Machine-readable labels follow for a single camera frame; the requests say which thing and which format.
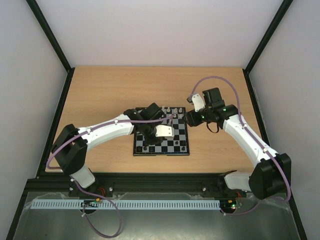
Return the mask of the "black white chess board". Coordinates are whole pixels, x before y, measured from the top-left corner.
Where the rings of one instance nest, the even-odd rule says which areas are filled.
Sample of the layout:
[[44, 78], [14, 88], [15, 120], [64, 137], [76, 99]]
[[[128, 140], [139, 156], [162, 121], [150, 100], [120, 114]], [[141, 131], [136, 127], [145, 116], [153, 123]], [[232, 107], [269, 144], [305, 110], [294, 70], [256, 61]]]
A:
[[187, 123], [183, 117], [186, 108], [183, 106], [162, 106], [162, 117], [166, 119], [155, 135], [155, 141], [146, 140], [145, 136], [136, 132], [133, 140], [133, 156], [188, 156], [190, 145], [188, 139]]

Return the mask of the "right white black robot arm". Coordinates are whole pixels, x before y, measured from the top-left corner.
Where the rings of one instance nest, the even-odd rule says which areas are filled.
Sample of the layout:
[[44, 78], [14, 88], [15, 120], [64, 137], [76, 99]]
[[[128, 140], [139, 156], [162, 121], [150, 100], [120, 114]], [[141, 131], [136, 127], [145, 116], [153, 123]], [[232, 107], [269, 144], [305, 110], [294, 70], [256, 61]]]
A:
[[230, 171], [224, 174], [218, 183], [222, 195], [229, 196], [235, 190], [242, 190], [253, 193], [259, 200], [281, 192], [291, 197], [290, 157], [286, 153], [279, 154], [265, 143], [248, 125], [237, 106], [225, 104], [217, 87], [204, 90], [202, 94], [193, 93], [187, 101], [194, 107], [183, 117], [190, 127], [215, 123], [217, 130], [229, 134], [252, 163], [250, 173]]

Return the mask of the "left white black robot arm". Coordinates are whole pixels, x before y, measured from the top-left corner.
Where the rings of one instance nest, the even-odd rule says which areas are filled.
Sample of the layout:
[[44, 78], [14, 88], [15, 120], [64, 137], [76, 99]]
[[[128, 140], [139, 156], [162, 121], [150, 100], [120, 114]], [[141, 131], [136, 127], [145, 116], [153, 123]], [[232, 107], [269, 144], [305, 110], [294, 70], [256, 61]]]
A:
[[66, 125], [51, 147], [51, 162], [55, 159], [57, 169], [70, 176], [83, 189], [96, 181], [92, 171], [86, 166], [87, 152], [112, 139], [140, 133], [149, 145], [161, 143], [174, 135], [173, 128], [167, 124], [170, 116], [165, 116], [162, 109], [152, 103], [139, 111], [127, 109], [119, 116], [105, 122], [87, 127], [76, 128]]

